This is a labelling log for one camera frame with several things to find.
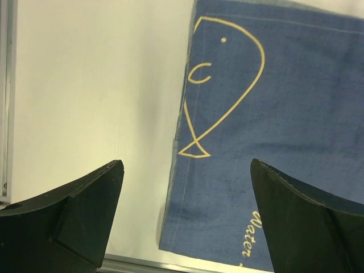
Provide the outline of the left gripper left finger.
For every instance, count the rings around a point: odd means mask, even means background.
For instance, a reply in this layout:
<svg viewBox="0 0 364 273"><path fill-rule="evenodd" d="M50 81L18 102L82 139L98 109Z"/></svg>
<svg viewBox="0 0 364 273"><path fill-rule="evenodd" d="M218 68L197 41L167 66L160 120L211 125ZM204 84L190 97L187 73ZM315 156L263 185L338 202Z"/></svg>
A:
<svg viewBox="0 0 364 273"><path fill-rule="evenodd" d="M105 256L124 165L113 160L1 209L1 272L96 272Z"/></svg>

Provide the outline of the blue cloth placemat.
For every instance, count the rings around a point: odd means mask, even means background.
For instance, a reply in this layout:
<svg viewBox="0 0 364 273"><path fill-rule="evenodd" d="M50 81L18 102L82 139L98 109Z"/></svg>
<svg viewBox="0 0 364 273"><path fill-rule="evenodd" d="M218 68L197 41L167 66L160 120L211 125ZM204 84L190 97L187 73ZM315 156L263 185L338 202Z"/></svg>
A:
<svg viewBox="0 0 364 273"><path fill-rule="evenodd" d="M363 202L363 19L194 3L158 248L272 271L253 159Z"/></svg>

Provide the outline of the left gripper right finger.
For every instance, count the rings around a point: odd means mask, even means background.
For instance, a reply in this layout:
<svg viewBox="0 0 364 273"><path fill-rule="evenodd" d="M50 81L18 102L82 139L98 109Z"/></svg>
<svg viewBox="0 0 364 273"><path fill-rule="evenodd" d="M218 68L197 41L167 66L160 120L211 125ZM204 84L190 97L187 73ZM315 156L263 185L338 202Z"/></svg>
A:
<svg viewBox="0 0 364 273"><path fill-rule="evenodd" d="M258 159L250 174L275 272L363 272L363 204Z"/></svg>

